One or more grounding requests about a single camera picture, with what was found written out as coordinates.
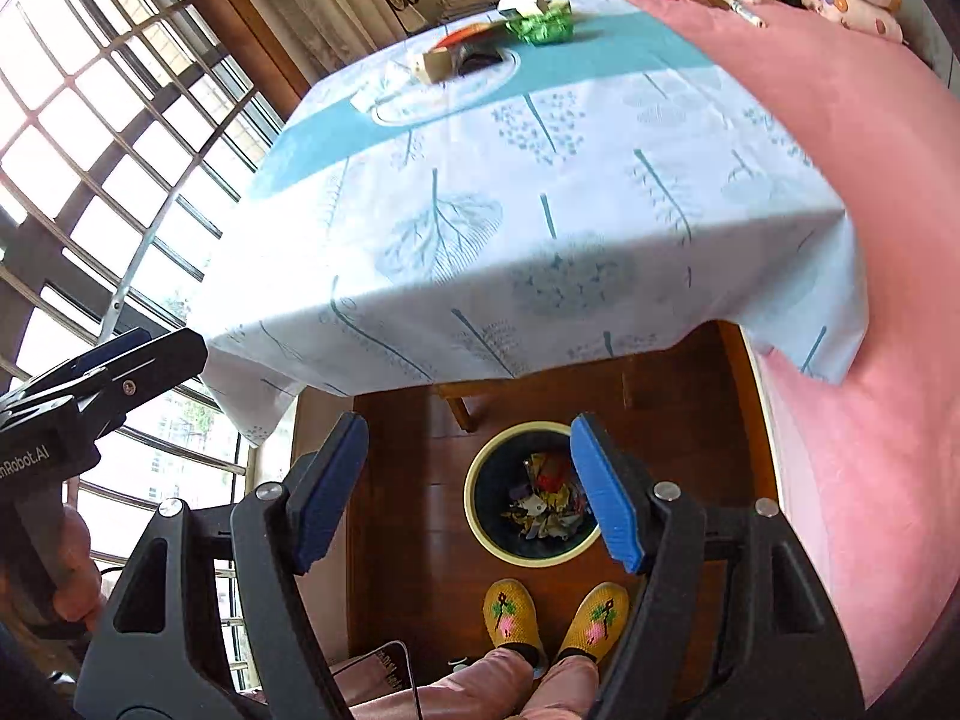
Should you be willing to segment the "person's left hand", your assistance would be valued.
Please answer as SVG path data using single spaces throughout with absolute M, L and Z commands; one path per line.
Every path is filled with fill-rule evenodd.
M 59 561 L 65 577 L 55 582 L 53 611 L 64 621 L 83 622 L 88 631 L 93 631 L 104 610 L 103 579 L 91 557 L 88 527 L 70 505 L 64 505 Z

